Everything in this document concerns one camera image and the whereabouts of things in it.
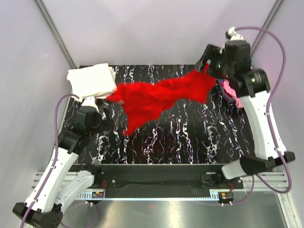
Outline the red t-shirt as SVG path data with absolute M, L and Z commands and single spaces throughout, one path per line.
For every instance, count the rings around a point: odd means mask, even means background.
M 155 84 L 146 82 L 119 83 L 116 90 L 106 99 L 120 103 L 127 115 L 125 135 L 133 132 L 148 121 L 156 120 L 163 111 L 174 106 L 180 99 L 205 103 L 216 79 L 207 74 L 209 64 L 201 72 L 192 70 L 179 78 L 164 79 Z

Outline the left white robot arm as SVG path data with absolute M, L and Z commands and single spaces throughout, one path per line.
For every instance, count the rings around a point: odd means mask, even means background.
M 82 106 L 72 118 L 72 123 L 58 135 L 51 160 L 30 196 L 16 203 L 13 213 L 22 225 L 35 228 L 57 228 L 70 204 L 87 188 L 105 186 L 102 169 L 85 165 L 64 188 L 61 187 L 68 171 L 96 133 L 114 127 L 110 111 L 100 113 L 93 106 Z

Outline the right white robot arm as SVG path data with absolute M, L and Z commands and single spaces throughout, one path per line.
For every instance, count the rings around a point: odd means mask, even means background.
M 253 135 L 255 154 L 222 166 L 215 177 L 220 188 L 227 188 L 238 177 L 259 174 L 295 160 L 295 154 L 280 140 L 272 108 L 267 103 L 271 95 L 267 74 L 251 68 L 249 43 L 227 41 L 223 49 L 208 44 L 195 69 L 215 79 L 228 80 L 245 109 Z

